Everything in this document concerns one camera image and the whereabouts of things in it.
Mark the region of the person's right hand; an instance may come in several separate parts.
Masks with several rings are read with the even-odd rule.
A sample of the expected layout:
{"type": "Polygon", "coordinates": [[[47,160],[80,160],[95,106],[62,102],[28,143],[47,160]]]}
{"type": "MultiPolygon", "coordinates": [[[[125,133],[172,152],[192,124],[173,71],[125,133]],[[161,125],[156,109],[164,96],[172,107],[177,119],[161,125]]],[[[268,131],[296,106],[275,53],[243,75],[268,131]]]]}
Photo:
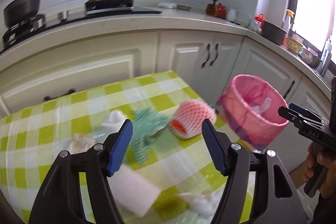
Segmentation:
{"type": "Polygon", "coordinates": [[[303,180],[307,182],[309,178],[313,177],[313,168],[317,164],[325,166],[328,171],[324,182],[319,187],[319,192],[324,199],[329,198],[333,195],[335,190],[335,156],[327,152],[320,152],[317,156],[313,156],[313,143],[309,145],[307,151],[308,155],[306,157],[306,167],[303,180]]]}

